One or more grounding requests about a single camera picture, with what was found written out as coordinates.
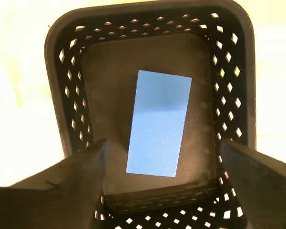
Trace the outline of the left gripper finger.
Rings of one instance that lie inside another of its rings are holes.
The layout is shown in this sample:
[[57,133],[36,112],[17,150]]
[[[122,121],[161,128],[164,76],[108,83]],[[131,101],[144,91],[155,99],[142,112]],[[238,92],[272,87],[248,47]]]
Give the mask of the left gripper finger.
[[286,229],[286,163],[231,140],[221,158],[251,229]]
[[101,140],[9,187],[0,187],[0,229],[90,229],[110,144]]

